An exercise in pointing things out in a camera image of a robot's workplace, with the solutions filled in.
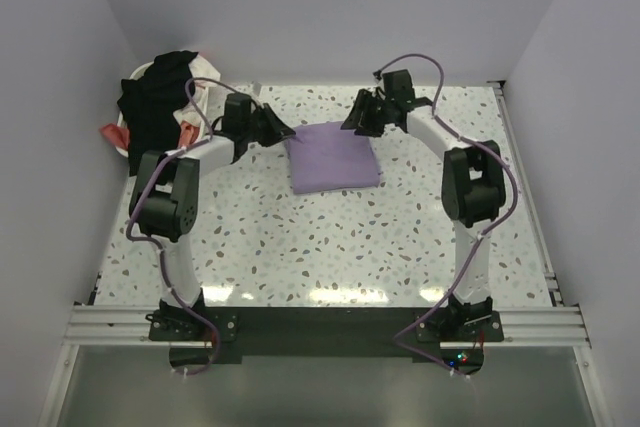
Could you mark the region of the white t shirt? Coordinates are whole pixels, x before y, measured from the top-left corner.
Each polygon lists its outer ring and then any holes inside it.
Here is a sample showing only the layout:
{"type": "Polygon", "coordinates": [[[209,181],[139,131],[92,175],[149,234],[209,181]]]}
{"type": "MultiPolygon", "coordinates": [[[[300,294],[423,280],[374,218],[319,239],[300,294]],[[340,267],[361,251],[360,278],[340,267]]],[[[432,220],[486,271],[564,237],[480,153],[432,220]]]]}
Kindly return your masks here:
{"type": "MultiPolygon", "coordinates": [[[[195,87],[195,91],[192,94],[192,97],[195,103],[197,104],[198,108],[201,110],[201,112],[203,114],[207,114],[209,88],[211,86],[211,83],[207,81],[202,81],[202,78],[211,78],[214,80],[220,80],[221,74],[207,59],[205,59],[200,54],[198,54],[189,63],[189,69],[191,72],[191,76],[196,79],[199,79],[199,80],[196,80],[193,84],[193,86],[195,87]]],[[[196,112],[195,108],[193,107],[190,101],[187,101],[184,108],[180,110],[176,110],[173,116],[178,124],[187,122],[196,127],[200,127],[202,125],[202,118],[196,112]]]]}

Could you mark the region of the purple t shirt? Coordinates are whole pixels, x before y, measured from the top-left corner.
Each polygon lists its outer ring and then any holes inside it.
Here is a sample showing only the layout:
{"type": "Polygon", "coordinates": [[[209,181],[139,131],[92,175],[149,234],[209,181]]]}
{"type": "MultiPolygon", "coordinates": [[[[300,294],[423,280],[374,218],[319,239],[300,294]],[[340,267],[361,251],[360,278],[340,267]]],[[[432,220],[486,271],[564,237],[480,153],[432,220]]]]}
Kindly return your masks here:
{"type": "Polygon", "coordinates": [[[285,143],[297,195],[378,187],[381,170],[368,137],[340,122],[300,125],[285,143]]]}

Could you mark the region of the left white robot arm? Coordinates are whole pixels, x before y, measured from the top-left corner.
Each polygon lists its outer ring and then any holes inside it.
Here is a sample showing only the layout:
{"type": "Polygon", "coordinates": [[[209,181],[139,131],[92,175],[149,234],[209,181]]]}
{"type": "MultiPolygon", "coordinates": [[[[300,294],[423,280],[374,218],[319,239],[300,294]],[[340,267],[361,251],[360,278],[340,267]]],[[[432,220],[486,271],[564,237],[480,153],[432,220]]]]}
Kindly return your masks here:
{"type": "Polygon", "coordinates": [[[214,326],[205,314],[191,254],[200,180],[236,163],[252,143],[271,147],[295,136],[269,105],[243,93],[229,94],[223,115],[209,127],[209,133],[191,145],[142,155],[126,228],[128,240],[147,242],[158,255],[165,291],[148,320],[156,329],[185,339],[196,339],[214,326]]]}

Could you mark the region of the black t shirt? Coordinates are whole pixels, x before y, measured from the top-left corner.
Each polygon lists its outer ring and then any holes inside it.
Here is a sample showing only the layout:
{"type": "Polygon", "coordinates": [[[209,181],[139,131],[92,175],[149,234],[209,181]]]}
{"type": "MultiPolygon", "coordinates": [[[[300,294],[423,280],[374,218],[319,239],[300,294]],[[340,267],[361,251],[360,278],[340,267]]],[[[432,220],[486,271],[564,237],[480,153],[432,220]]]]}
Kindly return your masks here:
{"type": "Polygon", "coordinates": [[[173,51],[157,56],[138,79],[121,81],[117,105],[129,131],[129,174],[138,173],[147,151],[167,151],[178,146],[181,128],[174,112],[188,104],[185,83],[192,78],[192,51],[173,51]]]}

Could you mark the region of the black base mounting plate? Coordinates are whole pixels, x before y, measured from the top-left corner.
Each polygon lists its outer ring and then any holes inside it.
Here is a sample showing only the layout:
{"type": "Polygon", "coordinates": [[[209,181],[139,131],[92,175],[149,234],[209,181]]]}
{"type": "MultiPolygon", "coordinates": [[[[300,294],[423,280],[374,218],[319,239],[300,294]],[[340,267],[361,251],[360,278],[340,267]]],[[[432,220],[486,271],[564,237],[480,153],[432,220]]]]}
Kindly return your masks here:
{"type": "Polygon", "coordinates": [[[148,337],[170,346],[174,367],[239,364],[247,357],[388,358],[481,367],[487,343],[504,340],[497,312],[470,322],[410,307],[198,307],[163,305],[145,319],[148,337]]]}

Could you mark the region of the coral orange t shirt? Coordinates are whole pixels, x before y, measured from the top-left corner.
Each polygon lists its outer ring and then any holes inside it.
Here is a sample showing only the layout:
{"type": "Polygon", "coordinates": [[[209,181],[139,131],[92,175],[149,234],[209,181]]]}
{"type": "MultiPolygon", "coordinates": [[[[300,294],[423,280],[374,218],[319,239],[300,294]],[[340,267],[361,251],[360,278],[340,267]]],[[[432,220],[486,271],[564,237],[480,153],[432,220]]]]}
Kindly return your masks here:
{"type": "MultiPolygon", "coordinates": [[[[116,124],[110,123],[101,127],[100,133],[117,149],[120,149],[124,152],[128,151],[130,136],[129,130],[126,127],[119,127],[116,124]]],[[[186,147],[193,144],[197,140],[199,134],[200,128],[198,126],[188,121],[183,121],[180,124],[178,146],[186,147]]]]}

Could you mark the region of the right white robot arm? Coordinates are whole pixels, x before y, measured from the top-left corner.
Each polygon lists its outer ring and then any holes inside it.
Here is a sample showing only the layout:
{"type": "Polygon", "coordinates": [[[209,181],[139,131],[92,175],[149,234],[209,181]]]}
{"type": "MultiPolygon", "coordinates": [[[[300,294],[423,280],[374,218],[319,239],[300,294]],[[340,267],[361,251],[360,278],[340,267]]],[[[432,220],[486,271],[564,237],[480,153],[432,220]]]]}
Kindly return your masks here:
{"type": "Polygon", "coordinates": [[[469,339],[491,319],[489,228],[506,203],[501,152],[494,141],[464,138],[436,112],[434,99],[417,97],[408,70],[374,73],[377,86],[358,91],[343,130],[380,137],[393,125],[421,141],[442,166],[441,203],[455,234],[454,281],[419,321],[441,339],[469,339]]]}

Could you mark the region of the aluminium frame rail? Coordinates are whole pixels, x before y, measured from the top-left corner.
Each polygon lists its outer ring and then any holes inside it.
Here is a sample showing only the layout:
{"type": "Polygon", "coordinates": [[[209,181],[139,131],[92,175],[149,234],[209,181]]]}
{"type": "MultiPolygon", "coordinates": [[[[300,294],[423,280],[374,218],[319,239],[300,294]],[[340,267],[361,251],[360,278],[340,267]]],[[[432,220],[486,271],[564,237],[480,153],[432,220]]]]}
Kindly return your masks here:
{"type": "Polygon", "coordinates": [[[82,346],[139,346],[150,342],[151,307],[74,306],[64,330],[38,426],[57,426],[82,346]]]}

